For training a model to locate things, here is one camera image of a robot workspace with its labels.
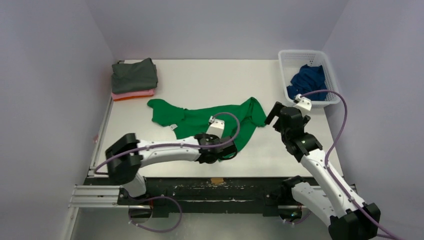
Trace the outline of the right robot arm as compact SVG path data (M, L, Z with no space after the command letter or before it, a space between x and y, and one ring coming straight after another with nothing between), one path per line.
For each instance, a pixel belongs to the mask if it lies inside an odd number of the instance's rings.
M283 181L280 196L288 204L295 201L307 207L327 227L333 240L369 240L377 236L381 211L368 204L325 162L326 153L317 138L305 131L310 120L300 109L275 102L266 117L269 125L280 133L289 154L313 176L322 192L318 192L300 176Z

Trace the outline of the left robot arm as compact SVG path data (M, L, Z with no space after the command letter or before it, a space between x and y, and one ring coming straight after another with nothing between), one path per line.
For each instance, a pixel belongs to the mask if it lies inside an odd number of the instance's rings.
M127 133L105 151L106 174L112 184L124 187L130 199L142 205L148 201L149 191L145 178L138 173L140 168L173 161L213 164L230 160L237 153L229 136L199 133L176 141L147 142Z

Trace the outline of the green t-shirt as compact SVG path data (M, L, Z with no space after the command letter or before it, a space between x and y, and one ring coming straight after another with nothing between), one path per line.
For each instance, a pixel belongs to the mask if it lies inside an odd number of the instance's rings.
M173 131L178 140L206 133L210 126L210 118L219 113L231 113L239 120L237 125L236 120L230 115L221 114L216 117L224 121L222 137L225 141L236 134L237 128L239 128L238 135L231 149L225 151L227 155L222 153L215 155L212 150L201 148L200 153L205 155L197 160L199 163L212 164L235 158L247 145L256 128L266 125L267 116L254 97L248 98L240 105L230 104L201 109L174 106L163 99L151 99L147 102L147 106L152 108L152 121L162 127L174 127Z

